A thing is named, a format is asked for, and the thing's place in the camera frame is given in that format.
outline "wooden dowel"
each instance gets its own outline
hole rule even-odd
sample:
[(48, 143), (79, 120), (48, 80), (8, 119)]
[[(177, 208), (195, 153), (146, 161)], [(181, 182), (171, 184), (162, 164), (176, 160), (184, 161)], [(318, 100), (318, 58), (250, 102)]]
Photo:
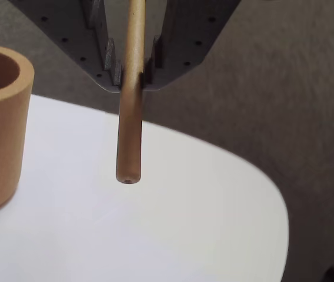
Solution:
[(141, 178), (142, 74), (146, 0), (129, 1), (124, 77), (120, 98), (116, 178), (132, 184)]

